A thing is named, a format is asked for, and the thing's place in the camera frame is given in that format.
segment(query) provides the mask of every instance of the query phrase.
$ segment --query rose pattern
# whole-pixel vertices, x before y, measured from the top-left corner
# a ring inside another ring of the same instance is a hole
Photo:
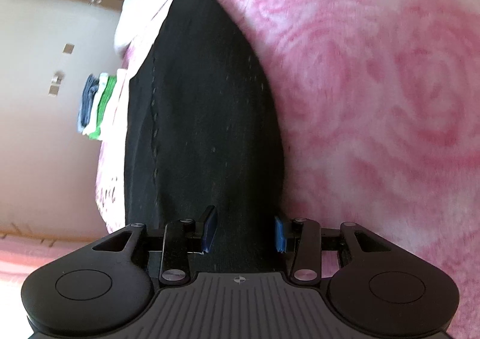
[[[478,338],[480,0],[219,2],[272,87],[285,211],[356,221],[438,265],[462,295],[450,333]],[[97,180],[111,230],[117,162]]]

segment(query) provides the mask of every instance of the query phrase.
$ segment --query wall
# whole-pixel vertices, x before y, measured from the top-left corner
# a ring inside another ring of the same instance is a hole
[[[119,13],[68,0],[0,0],[0,231],[105,234],[94,201],[99,142],[76,133],[91,72],[115,72]],[[66,43],[75,45],[64,55]],[[65,79],[47,95],[54,72]]]

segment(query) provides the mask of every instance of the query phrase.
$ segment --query silver screw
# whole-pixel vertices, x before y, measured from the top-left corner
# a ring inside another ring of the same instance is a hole
[[[186,277],[185,271],[173,268],[171,270],[164,271],[162,278],[166,281],[181,281]]]
[[[317,273],[315,273],[313,270],[303,268],[295,271],[293,276],[299,281],[313,281],[315,278],[317,278]]]

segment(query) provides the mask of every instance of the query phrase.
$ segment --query black fabric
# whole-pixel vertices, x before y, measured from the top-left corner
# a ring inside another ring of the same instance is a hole
[[[284,159],[268,81],[216,0],[173,0],[130,81],[126,222],[157,229],[219,211],[212,252],[195,270],[282,269],[274,214]]]

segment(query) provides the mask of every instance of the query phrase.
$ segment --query crosshair symbol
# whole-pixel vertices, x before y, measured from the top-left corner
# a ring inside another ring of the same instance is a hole
[[[247,279],[245,277],[242,277],[241,275],[239,275],[238,277],[235,277],[233,279],[236,283],[238,283],[239,285],[241,285],[242,283],[244,283]]]

